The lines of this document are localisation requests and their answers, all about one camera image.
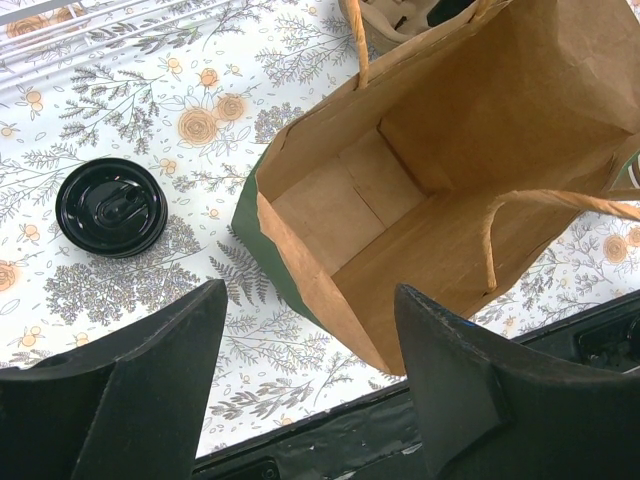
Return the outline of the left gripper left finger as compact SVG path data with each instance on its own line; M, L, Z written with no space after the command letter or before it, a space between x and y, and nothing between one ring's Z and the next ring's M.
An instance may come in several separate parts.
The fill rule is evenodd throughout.
M221 280L85 346L1 372L5 479L187 479L222 339Z

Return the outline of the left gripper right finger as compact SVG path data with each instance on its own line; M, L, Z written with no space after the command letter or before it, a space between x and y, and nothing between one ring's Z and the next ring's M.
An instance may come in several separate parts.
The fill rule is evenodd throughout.
M401 285L396 329L430 479L635 479L639 296L508 339Z

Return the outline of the green paper bag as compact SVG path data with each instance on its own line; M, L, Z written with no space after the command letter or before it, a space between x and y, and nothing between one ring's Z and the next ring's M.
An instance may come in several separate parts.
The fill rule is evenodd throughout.
M476 1L282 129L232 227L287 304L405 371L406 283L470 317L584 211L635 219L639 23L624 1Z

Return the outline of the cardboard cup carrier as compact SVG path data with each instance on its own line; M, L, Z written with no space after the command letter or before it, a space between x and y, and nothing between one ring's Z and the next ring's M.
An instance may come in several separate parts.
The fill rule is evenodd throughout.
M433 44L468 24L485 1L360 1L364 40L380 54L416 38Z

